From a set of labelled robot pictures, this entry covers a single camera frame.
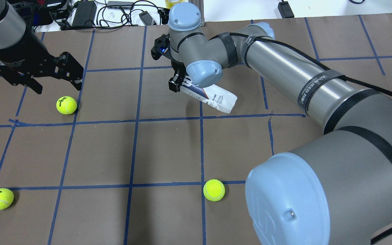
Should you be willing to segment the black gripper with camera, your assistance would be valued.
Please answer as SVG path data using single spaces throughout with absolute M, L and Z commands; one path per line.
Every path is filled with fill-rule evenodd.
M 43 58 L 31 65 L 27 65 L 25 61 L 15 62 L 14 67 L 9 67 L 0 60 L 0 76 L 11 85 L 23 85 L 39 95 L 42 94 L 43 87 L 34 78 L 63 79 L 70 82 L 76 90 L 81 91 L 83 72 L 84 67 L 69 52 L 63 52 L 59 57 Z

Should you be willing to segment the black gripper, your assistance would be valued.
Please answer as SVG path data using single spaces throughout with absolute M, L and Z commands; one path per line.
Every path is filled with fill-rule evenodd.
M 156 61 L 161 57 L 166 57 L 170 60 L 174 69 L 174 75 L 168 81 L 168 88 L 172 92 L 178 93 L 186 76 L 186 68 L 183 62 L 179 62 L 172 57 L 172 50 L 170 34 L 162 34 L 154 40 L 154 46 L 151 48 L 151 57 Z

